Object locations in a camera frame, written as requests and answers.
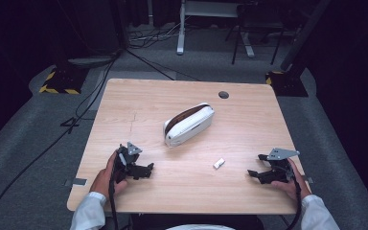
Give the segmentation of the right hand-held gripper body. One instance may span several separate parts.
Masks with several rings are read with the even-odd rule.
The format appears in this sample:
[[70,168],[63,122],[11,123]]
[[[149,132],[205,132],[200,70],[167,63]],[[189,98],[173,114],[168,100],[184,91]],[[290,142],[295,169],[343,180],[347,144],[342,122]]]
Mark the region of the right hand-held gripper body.
[[269,171],[269,181],[281,181],[288,182],[293,176],[294,172],[292,166],[289,164],[288,159],[292,156],[299,155],[298,150],[279,149],[274,148],[268,155],[267,161],[271,170]]

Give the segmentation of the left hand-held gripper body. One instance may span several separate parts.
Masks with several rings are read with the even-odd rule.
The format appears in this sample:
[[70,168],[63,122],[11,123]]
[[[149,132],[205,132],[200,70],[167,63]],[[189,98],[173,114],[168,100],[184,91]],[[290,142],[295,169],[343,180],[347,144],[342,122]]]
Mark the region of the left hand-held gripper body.
[[141,152],[140,148],[130,142],[127,143],[126,147],[119,146],[116,159],[116,183],[120,183],[127,176],[132,176],[136,180],[141,177],[139,166],[136,165],[136,160]]

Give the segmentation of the white pencil case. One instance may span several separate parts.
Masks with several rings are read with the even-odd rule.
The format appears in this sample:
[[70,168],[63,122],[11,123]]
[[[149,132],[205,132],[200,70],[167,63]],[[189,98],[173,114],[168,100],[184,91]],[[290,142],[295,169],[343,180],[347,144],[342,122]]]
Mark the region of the white pencil case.
[[164,123],[165,144],[177,147],[209,127],[215,110],[207,103],[200,103],[170,118]]

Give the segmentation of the person's right hand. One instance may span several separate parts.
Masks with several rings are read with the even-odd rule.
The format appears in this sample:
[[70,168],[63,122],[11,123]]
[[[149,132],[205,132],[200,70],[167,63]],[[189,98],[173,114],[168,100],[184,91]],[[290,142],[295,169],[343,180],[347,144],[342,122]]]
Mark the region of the person's right hand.
[[[306,196],[309,196],[311,194],[311,190],[309,189],[309,187],[307,186],[303,176],[299,173],[298,169],[296,168],[295,163],[289,159],[288,160],[289,164],[291,165],[296,181],[298,182],[300,189],[301,189],[301,199],[304,199]],[[285,182],[281,182],[281,181],[273,181],[271,183],[271,185],[280,190],[285,192],[291,199],[297,201],[297,189],[296,189],[296,185],[295,185],[295,181],[294,180],[290,180],[288,183]]]

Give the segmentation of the person's left hand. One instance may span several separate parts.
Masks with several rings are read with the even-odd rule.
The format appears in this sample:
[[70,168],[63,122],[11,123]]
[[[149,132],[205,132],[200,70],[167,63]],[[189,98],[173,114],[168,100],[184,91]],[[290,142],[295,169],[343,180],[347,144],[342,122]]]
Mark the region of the person's left hand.
[[[109,181],[112,175],[112,169],[114,160],[116,157],[116,153],[113,152],[112,155],[109,157],[106,167],[100,170],[90,187],[91,192],[96,192],[99,194],[104,195],[106,198],[109,198]],[[120,194],[125,188],[127,187],[127,181],[123,180],[119,183],[114,183],[114,195]]]

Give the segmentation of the person's white clothing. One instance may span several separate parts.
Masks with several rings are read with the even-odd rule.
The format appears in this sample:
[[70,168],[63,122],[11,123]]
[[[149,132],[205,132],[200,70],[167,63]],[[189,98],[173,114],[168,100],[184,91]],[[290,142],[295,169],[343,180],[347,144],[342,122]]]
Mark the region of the person's white clothing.
[[183,224],[167,228],[166,230],[236,230],[236,229],[215,224]]

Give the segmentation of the black stand base striped tape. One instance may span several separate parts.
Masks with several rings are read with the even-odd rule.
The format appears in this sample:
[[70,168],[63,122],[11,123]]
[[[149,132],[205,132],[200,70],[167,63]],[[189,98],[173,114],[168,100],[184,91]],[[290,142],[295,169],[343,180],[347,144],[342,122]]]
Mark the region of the black stand base striped tape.
[[68,70],[53,68],[40,87],[40,93],[71,94],[81,93],[89,70],[70,67]]
[[265,74],[265,82],[272,87],[277,97],[307,97],[308,92],[299,78],[288,72],[270,71]]

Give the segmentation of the grey round stand foot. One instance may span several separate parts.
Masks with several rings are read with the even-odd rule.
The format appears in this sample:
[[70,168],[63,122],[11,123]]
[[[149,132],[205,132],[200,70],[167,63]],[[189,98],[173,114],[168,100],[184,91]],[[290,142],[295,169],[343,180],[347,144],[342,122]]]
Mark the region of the grey round stand foot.
[[79,68],[97,68],[105,66],[115,60],[116,56],[91,56],[91,57],[77,57],[70,58],[68,62]]

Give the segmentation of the grey slanted stand pole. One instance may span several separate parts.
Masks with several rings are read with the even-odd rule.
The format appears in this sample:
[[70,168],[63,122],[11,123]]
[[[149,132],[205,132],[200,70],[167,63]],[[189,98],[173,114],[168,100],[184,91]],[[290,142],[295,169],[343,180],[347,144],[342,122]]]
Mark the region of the grey slanted stand pole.
[[303,29],[299,35],[296,36],[293,45],[280,65],[282,70],[288,71],[291,67],[294,67],[297,64],[298,57],[304,54],[303,50],[309,41],[311,33],[331,1],[332,0],[319,0],[311,12],[306,15],[307,20]]

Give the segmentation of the black chair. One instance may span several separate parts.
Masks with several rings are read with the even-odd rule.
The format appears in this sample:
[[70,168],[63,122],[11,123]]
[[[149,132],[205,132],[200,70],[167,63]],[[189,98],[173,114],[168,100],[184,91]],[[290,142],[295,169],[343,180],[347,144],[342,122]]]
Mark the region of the black chair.
[[247,36],[248,33],[262,33],[262,41],[268,41],[271,34],[278,33],[277,44],[275,46],[271,64],[277,56],[280,46],[280,41],[285,32],[285,25],[282,22],[279,14],[279,5],[269,0],[245,0],[243,3],[237,5],[236,24],[230,29],[226,39],[231,33],[236,32],[235,47],[232,56],[232,64],[235,63],[238,48],[240,47],[240,40]]

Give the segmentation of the white desk frame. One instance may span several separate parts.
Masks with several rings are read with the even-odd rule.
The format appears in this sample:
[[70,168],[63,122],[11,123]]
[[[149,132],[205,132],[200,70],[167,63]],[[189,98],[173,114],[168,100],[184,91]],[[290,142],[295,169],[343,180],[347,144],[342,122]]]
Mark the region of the white desk frame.
[[181,0],[180,28],[177,40],[176,53],[184,54],[185,20],[187,16],[210,16],[236,18],[237,3],[207,2],[206,0]]

